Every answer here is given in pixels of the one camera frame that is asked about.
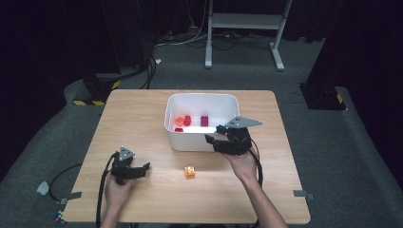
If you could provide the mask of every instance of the human hand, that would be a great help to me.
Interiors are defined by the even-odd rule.
[[[246,152],[238,156],[227,154],[222,155],[227,160],[229,160],[235,175],[240,179],[242,183],[247,183],[249,181],[258,181],[255,158],[250,152]]]
[[[107,209],[122,210],[130,196],[134,182],[135,180],[128,180],[125,185],[120,185],[116,182],[116,177],[108,173],[105,188]]]

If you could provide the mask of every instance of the red block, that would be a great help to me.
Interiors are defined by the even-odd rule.
[[[183,120],[183,125],[189,126],[190,123],[192,123],[192,119],[190,118],[190,116],[185,116]]]
[[[201,116],[201,126],[208,126],[208,116]]]

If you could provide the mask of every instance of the wooden tabletop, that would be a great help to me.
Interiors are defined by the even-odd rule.
[[[109,157],[121,145],[135,152],[133,167],[151,162],[136,180],[121,222],[254,223],[256,215],[229,162],[220,153],[171,148],[164,128],[168,98],[176,93],[231,94],[240,115],[263,122],[248,127],[260,152],[263,189],[288,224],[310,220],[296,165],[275,94],[266,90],[123,90],[112,91],[72,192],[82,192],[65,209],[66,221],[95,221],[100,179]],[[184,168],[195,167],[187,179]],[[103,212],[106,200],[103,199]]]

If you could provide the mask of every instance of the person's right arm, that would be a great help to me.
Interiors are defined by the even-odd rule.
[[[223,156],[229,160],[235,175],[245,188],[258,216],[260,227],[288,227],[284,218],[258,183],[257,167],[253,156],[249,152],[239,156],[226,154],[223,154]]]

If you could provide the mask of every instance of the person's right hand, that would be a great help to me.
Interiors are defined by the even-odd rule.
[[[229,160],[235,175],[240,179],[240,181],[242,181],[243,183],[246,183],[248,181],[258,181],[255,158],[250,152],[246,152],[238,156],[227,154],[222,155],[227,160]]]

